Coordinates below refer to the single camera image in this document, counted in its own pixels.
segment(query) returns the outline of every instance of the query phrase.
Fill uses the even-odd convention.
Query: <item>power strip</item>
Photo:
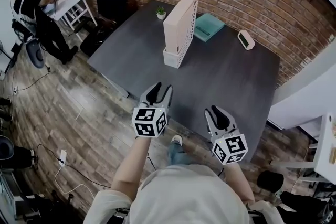
[[[59,165],[64,167],[65,166],[65,161],[67,159],[67,152],[65,150],[61,150],[61,155],[59,156],[59,158],[62,160],[58,161]]]

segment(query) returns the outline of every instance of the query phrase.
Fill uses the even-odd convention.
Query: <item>white pot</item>
[[[163,14],[156,14],[160,20],[163,20],[166,17],[166,12]]]

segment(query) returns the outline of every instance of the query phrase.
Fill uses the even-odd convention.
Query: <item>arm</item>
[[[43,6],[47,6],[48,4],[53,3],[53,2],[55,2],[55,0],[40,0],[40,3],[38,3],[38,5],[40,7],[43,7]]]
[[[225,165],[225,179],[226,183],[234,190],[240,197],[244,204],[254,204],[255,199],[252,189],[243,174],[242,169],[238,163]]]
[[[134,141],[131,151],[117,169],[112,190],[126,194],[131,200],[135,199],[150,144],[151,138],[146,137]]]

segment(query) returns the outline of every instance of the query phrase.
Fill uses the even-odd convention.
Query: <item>gray table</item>
[[[243,48],[238,32],[225,26],[208,42],[194,37],[179,69],[166,66],[163,22],[157,6],[167,13],[173,5],[150,1],[122,24],[92,55],[88,63],[139,98],[161,81],[174,88],[169,115],[208,139],[204,109],[217,105],[236,119],[245,134],[250,160],[263,133],[276,88],[279,57],[256,43]]]

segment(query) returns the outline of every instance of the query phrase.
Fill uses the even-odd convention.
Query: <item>notebook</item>
[[[207,42],[224,26],[225,24],[221,20],[206,13],[196,19],[194,36],[198,37],[203,42]]]

